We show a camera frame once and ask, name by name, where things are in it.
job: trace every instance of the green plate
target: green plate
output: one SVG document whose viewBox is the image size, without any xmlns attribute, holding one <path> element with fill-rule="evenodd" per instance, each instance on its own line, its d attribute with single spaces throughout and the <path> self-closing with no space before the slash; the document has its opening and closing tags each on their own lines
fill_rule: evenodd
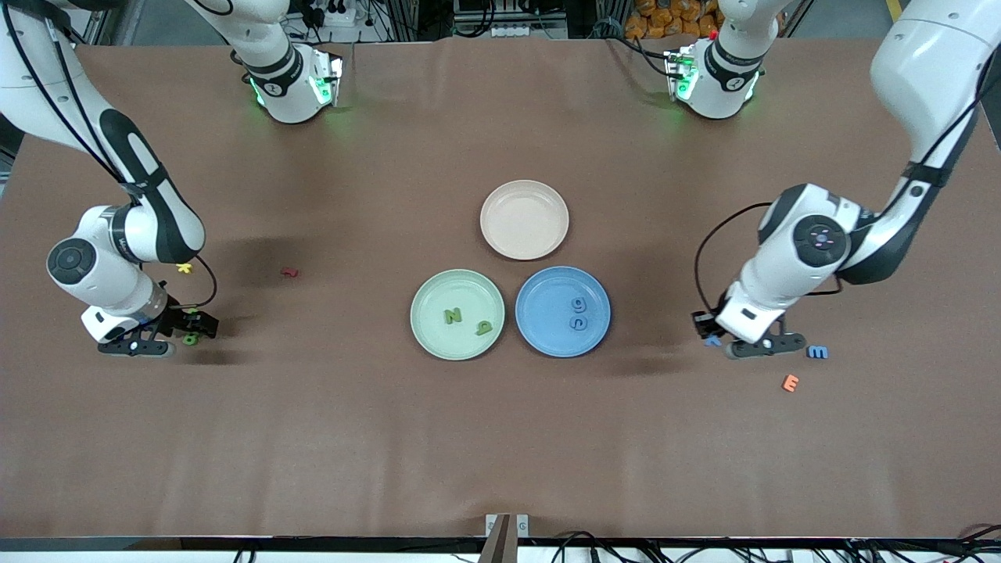
<svg viewBox="0 0 1001 563">
<path fill-rule="evenodd" d="M 417 290 L 410 328 L 420 346 L 442 360 L 475 358 L 500 336 L 504 298 L 485 275 L 448 269 Z"/>
</svg>

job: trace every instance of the brown table surface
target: brown table surface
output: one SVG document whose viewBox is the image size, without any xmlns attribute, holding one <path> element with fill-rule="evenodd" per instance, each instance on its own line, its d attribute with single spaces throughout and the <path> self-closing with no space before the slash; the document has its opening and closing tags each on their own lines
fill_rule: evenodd
<svg viewBox="0 0 1001 563">
<path fill-rule="evenodd" d="M 538 535 L 1001 520 L 1001 158 L 984 123 L 897 275 L 790 314 L 830 360 L 733 362 L 690 326 L 693 253 L 732 211 L 802 181 L 882 208 L 909 149 L 869 85 L 876 46 L 780 40 L 758 97 L 720 122 L 673 105 L 621 45 L 360 46 L 344 107 L 298 126 L 255 106 L 225 48 L 82 50 L 205 221 L 221 338 L 165 361 L 94 351 L 45 256 L 124 196 L 86 155 L 28 140 L 0 201 L 0 534 L 462 535 L 503 511 Z M 571 209 L 534 262 L 478 232 L 483 198 L 518 178 Z M 712 296 L 753 254 L 752 215 L 710 245 Z M 579 359 L 514 324 L 521 284 L 555 264 L 611 296 L 608 338 Z M 408 325 L 416 289 L 453 267 L 508 304 L 469 362 L 430 357 Z M 182 301 L 209 290 L 197 266 L 149 269 Z"/>
</svg>

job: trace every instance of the plate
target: plate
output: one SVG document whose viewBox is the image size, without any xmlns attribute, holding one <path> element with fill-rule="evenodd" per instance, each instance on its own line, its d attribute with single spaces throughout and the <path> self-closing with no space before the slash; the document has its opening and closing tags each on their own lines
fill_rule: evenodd
<svg viewBox="0 0 1001 563">
<path fill-rule="evenodd" d="M 504 317 L 496 286 L 469 269 L 432 275 L 410 305 L 413 337 L 442 360 L 468 360 L 486 352 L 500 336 Z"/>
<path fill-rule="evenodd" d="M 570 210 L 557 190 L 535 180 L 510 181 L 479 210 L 483 238 L 497 252 L 534 260 L 556 250 L 570 228 Z"/>
<path fill-rule="evenodd" d="M 591 352 L 612 323 L 612 304 L 593 275 L 576 267 L 547 267 L 518 293 L 515 320 L 536 350 L 556 358 Z"/>
</svg>

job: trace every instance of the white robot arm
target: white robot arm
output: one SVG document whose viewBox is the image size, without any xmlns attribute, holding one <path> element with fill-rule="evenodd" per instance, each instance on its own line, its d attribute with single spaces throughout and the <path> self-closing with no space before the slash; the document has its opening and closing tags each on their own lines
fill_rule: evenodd
<svg viewBox="0 0 1001 563">
<path fill-rule="evenodd" d="M 288 0 L 185 0 L 225 38 L 250 74 L 257 102 L 282 123 L 299 123 L 336 103 L 341 61 L 281 28 Z"/>
<path fill-rule="evenodd" d="M 886 209 L 873 213 L 814 184 L 787 189 L 759 225 L 758 252 L 701 316 L 700 333 L 725 331 L 765 352 L 771 325 L 830 275 L 855 285 L 889 277 L 966 145 L 999 43 L 1001 0 L 913 0 L 871 67 L 877 95 L 911 139 Z"/>
<path fill-rule="evenodd" d="M 787 0 L 720 0 L 719 36 L 699 39 L 666 60 L 672 96 L 705 117 L 724 119 L 754 94 L 761 63 L 779 35 Z"/>
<path fill-rule="evenodd" d="M 81 318 L 102 345 L 154 322 L 167 336 L 173 329 L 214 336 L 214 320 L 201 316 L 203 327 L 185 320 L 187 314 L 171 309 L 177 302 L 140 268 L 144 261 L 188 261 L 204 244 L 205 231 L 135 123 L 87 79 L 66 38 L 68 18 L 59 7 L 68 5 L 0 0 L 0 111 L 27 133 L 93 155 L 125 189 L 129 203 L 88 209 L 73 234 L 49 253 L 49 275 L 90 306 Z M 125 353 L 143 351 L 163 356 L 172 347 L 143 343 Z"/>
</svg>

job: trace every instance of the orange letter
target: orange letter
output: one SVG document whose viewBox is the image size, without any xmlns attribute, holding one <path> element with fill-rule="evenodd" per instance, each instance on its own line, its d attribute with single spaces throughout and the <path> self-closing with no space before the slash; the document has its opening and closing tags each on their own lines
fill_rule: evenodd
<svg viewBox="0 0 1001 563">
<path fill-rule="evenodd" d="M 800 383 L 800 378 L 789 374 L 786 376 L 786 381 L 782 382 L 782 389 L 785 389 L 789 393 L 796 391 L 796 384 Z"/>
</svg>

